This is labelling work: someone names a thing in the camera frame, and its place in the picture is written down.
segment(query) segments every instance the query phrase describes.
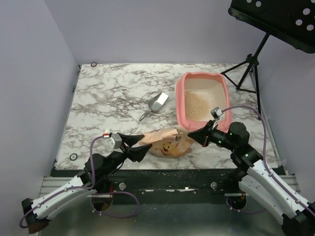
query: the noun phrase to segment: white wall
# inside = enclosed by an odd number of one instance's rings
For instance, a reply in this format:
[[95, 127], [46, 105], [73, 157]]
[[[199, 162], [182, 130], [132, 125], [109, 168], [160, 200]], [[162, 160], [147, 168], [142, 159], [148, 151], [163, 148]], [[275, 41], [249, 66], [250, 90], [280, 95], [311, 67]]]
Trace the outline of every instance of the white wall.
[[261, 98], [279, 155], [315, 201], [315, 54], [271, 37], [259, 58]]
[[18, 227], [21, 201], [49, 173], [76, 84], [77, 63], [43, 0], [0, 7], [0, 235]]
[[231, 0], [45, 0], [80, 63], [236, 63], [264, 33], [231, 17]]

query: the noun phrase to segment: scoop handle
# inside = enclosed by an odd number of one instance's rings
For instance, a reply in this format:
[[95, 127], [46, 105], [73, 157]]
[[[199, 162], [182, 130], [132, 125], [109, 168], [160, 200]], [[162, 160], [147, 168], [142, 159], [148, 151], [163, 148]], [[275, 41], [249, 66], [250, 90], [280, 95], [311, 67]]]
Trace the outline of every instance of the scoop handle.
[[145, 112], [145, 114], [143, 114], [143, 115], [140, 117], [140, 120], [139, 120], [139, 121], [142, 121], [145, 117], [147, 117], [147, 116], [150, 114], [151, 111], [152, 111], [152, 110], [150, 109], [150, 110], [148, 110], [147, 112]]

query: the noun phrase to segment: mounting bolt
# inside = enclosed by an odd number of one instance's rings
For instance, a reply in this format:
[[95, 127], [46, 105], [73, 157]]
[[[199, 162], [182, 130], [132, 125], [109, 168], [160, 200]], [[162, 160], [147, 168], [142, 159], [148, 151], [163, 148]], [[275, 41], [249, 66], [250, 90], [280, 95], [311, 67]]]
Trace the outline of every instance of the mounting bolt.
[[76, 159], [78, 159], [78, 154], [73, 153], [73, 154], [70, 155], [70, 160], [71, 161], [75, 161]]
[[125, 183], [120, 183], [119, 184], [119, 189], [124, 191], [124, 189], [126, 188], [126, 184]]
[[216, 182], [212, 182], [210, 186], [212, 189], [216, 189], [218, 187]]

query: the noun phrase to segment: litter tray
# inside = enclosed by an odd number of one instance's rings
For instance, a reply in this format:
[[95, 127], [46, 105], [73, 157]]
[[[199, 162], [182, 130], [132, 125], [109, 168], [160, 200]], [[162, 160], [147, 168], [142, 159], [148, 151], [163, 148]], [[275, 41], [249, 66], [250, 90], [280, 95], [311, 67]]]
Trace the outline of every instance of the litter tray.
[[[186, 130], [194, 131], [204, 127], [213, 119], [211, 110], [221, 110], [230, 106], [230, 100], [221, 74], [197, 72], [186, 73], [175, 85], [177, 121]], [[232, 123], [232, 114], [228, 110], [218, 125], [218, 129], [227, 132]]]

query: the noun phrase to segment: marble countertop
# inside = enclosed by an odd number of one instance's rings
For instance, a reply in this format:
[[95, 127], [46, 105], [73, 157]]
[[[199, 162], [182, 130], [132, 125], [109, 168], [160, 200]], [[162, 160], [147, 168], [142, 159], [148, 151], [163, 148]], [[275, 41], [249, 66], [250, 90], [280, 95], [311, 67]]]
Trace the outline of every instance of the marble countertop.
[[[96, 67], [82, 65], [71, 110], [57, 157], [57, 170], [83, 169], [89, 158], [91, 140], [105, 130], [123, 134], [140, 134], [163, 128], [176, 127], [175, 83], [186, 72], [220, 73], [233, 64], [100, 64]], [[239, 81], [245, 71], [240, 67], [228, 73]], [[247, 104], [256, 107], [256, 94], [237, 91], [226, 80], [231, 106]], [[250, 78], [242, 88], [252, 89]], [[139, 118], [147, 110], [147, 101], [163, 91], [169, 99], [159, 113], [151, 114], [143, 121]], [[251, 134], [250, 144], [262, 153], [263, 128], [257, 116], [245, 109], [232, 110], [234, 121], [245, 124]], [[94, 152], [107, 155], [103, 141], [96, 142]], [[156, 157], [150, 153], [142, 162], [126, 161], [122, 169], [207, 169], [235, 168], [230, 151], [210, 144], [204, 148], [195, 143], [193, 151], [178, 159]], [[70, 160], [76, 153], [78, 158]], [[268, 138], [267, 160], [277, 167], [274, 149]]]

